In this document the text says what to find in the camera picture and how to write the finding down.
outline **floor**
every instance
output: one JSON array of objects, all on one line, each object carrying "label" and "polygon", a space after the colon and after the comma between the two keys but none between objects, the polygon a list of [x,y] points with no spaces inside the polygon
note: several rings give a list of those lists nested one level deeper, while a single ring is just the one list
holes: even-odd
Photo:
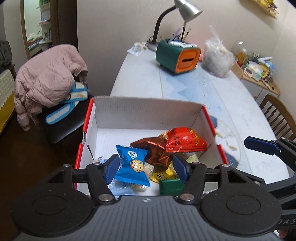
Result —
[{"label": "floor", "polygon": [[12,202],[65,163],[73,163],[63,147],[51,146],[32,123],[29,131],[12,116],[0,136],[0,240],[11,240],[17,229],[10,215]]}]

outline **gray ribbed panel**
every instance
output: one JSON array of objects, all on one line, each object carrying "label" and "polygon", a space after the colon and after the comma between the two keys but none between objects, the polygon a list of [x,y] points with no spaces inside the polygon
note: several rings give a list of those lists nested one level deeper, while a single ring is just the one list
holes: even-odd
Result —
[{"label": "gray ribbed panel", "polygon": [[20,234],[16,241],[276,241],[273,233],[240,238],[207,224],[197,209],[170,196],[123,196],[114,205],[100,207],[92,220],[75,232],[55,238]]}]

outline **white plastic bag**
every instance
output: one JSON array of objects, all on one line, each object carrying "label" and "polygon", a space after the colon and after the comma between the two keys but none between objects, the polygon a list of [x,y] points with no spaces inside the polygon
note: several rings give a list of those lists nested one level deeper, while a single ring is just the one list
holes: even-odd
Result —
[{"label": "white plastic bag", "polygon": [[233,53],[225,48],[223,41],[220,40],[212,25],[210,26],[210,30],[214,37],[205,42],[202,67],[212,75],[226,78],[231,67],[236,62],[236,58]]}]

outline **marble tabletop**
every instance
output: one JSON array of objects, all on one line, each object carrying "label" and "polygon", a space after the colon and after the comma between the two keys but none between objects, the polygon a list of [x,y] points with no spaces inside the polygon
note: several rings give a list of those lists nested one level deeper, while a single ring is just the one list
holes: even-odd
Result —
[{"label": "marble tabletop", "polygon": [[204,71],[199,65],[191,72],[172,75],[159,67],[155,52],[146,50],[124,60],[111,96],[178,99],[204,104],[209,114],[224,122],[238,140],[239,170],[273,183],[289,178],[286,165],[276,156],[246,149],[244,139],[254,136],[275,139],[261,109],[236,75],[225,79]]}]

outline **lamp base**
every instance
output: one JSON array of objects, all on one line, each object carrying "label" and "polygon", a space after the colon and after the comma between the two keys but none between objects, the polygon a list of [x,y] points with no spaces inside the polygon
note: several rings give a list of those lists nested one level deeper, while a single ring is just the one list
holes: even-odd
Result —
[{"label": "lamp base", "polygon": [[148,49],[156,52],[157,46],[158,46],[158,43],[155,43],[155,44],[150,43],[150,44],[148,44]]}]

